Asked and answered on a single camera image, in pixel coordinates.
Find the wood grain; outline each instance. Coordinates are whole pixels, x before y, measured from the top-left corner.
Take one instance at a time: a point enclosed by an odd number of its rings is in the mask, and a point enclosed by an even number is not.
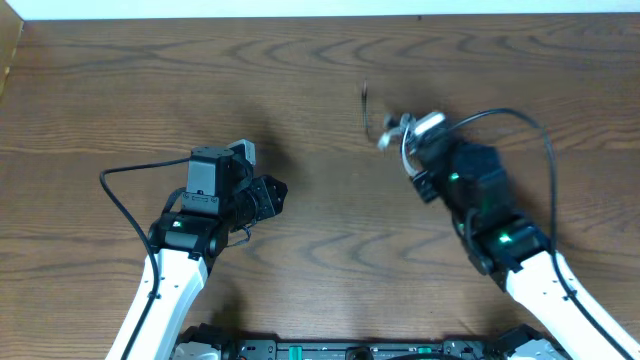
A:
[[[108,167],[256,142],[289,185],[281,216],[223,252],[185,326],[283,338],[438,338],[541,328],[466,260],[393,152],[363,133],[387,111],[514,107],[559,151],[561,250],[640,338],[640,17],[30,22],[0,107],[0,358],[102,358],[144,249],[98,184]],[[373,132],[380,132],[378,125]],[[466,131],[504,152],[548,220],[539,138],[509,118]],[[143,227],[184,166],[115,175]]]
[[[13,12],[9,4],[4,0],[0,1],[0,96],[4,92],[21,31],[22,19]]]

